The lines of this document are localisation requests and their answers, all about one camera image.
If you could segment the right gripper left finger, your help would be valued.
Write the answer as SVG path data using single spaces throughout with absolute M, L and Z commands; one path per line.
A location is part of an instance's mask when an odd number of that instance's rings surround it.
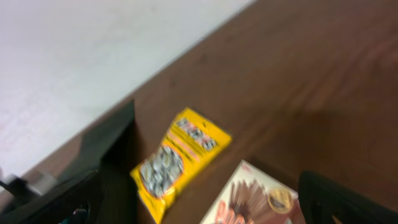
M 99 211 L 100 173 L 89 170 L 57 184 L 41 197 L 14 197 L 1 212 L 1 223 L 96 223 Z

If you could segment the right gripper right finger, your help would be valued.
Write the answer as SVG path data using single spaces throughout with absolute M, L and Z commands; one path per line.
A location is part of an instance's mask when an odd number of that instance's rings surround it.
M 312 171 L 298 180 L 298 199 L 306 223 L 397 223 L 397 213 Z

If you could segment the Pocky chocolate stick box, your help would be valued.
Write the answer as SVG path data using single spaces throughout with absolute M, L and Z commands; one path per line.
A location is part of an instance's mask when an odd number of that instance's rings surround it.
M 241 161 L 202 223 L 304 224 L 298 193 Z

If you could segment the dark green open box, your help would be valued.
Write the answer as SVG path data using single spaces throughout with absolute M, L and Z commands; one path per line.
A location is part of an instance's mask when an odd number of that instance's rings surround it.
M 134 121 L 134 102 L 83 135 L 77 158 L 60 174 L 35 181 L 10 175 L 1 187 L 12 195 L 1 223 L 96 223 L 103 199 L 100 165 Z

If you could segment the yellow Hacks candy bag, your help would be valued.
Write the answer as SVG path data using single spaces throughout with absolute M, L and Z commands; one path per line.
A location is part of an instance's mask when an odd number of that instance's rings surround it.
M 176 115 L 157 150 L 130 171 L 155 223 L 162 221 L 186 185 L 231 141 L 231 135 L 190 108 Z

